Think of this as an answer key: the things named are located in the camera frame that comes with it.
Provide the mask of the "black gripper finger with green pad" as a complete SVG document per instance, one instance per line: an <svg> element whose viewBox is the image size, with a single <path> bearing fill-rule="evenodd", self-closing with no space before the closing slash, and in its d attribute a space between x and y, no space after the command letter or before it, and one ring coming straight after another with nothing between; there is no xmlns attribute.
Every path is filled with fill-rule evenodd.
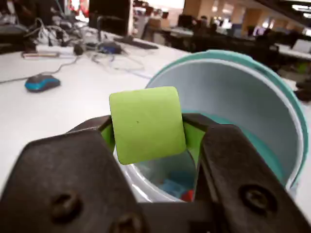
<svg viewBox="0 0 311 233"><path fill-rule="evenodd" d="M104 116L29 143L0 199L3 233L143 233L146 223L113 150Z"/></svg>
<svg viewBox="0 0 311 233"><path fill-rule="evenodd" d="M239 127L201 114L183 123L203 132L194 201L211 233L308 233L310 224Z"/></svg>

